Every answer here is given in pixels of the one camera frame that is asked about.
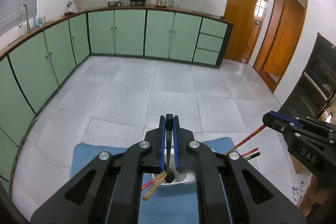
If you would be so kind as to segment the right hand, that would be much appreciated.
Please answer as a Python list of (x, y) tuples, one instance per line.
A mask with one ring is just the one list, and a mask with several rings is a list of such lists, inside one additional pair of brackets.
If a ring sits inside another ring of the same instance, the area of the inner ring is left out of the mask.
[(299, 206), (299, 209), (303, 212), (304, 216), (308, 217), (313, 211), (313, 207), (324, 205), (330, 191), (331, 190), (328, 188), (322, 188), (318, 178), (313, 175), (307, 191), (303, 196), (301, 205)]

